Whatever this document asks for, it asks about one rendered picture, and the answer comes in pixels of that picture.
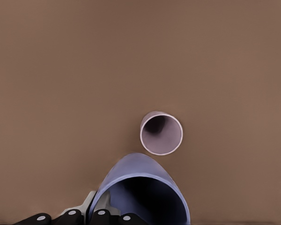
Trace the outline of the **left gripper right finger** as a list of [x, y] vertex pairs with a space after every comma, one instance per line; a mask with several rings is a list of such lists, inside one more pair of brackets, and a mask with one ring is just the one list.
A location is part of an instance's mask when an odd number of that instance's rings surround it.
[[120, 210], [111, 205], [110, 191], [105, 191], [94, 207], [90, 225], [118, 225]]

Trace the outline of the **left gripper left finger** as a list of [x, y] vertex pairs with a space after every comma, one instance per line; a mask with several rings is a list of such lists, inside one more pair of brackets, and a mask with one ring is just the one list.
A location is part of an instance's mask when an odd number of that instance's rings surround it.
[[60, 216], [51, 221], [51, 225], [86, 225], [95, 195], [96, 191], [91, 191], [82, 205], [64, 210]]

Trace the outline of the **purple cup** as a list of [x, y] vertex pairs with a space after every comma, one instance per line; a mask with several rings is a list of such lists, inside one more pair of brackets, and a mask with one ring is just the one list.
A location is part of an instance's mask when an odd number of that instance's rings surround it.
[[149, 225], [190, 225], [188, 205], [178, 186], [153, 158], [132, 153], [120, 159], [100, 185], [89, 208], [92, 218], [104, 193], [121, 214], [134, 213]]

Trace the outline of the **pink cup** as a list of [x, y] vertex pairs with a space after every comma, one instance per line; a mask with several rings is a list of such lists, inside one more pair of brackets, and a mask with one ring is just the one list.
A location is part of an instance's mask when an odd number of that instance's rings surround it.
[[154, 155], [173, 153], [183, 140], [183, 128], [174, 116], [152, 111], [140, 123], [140, 141], [143, 147]]

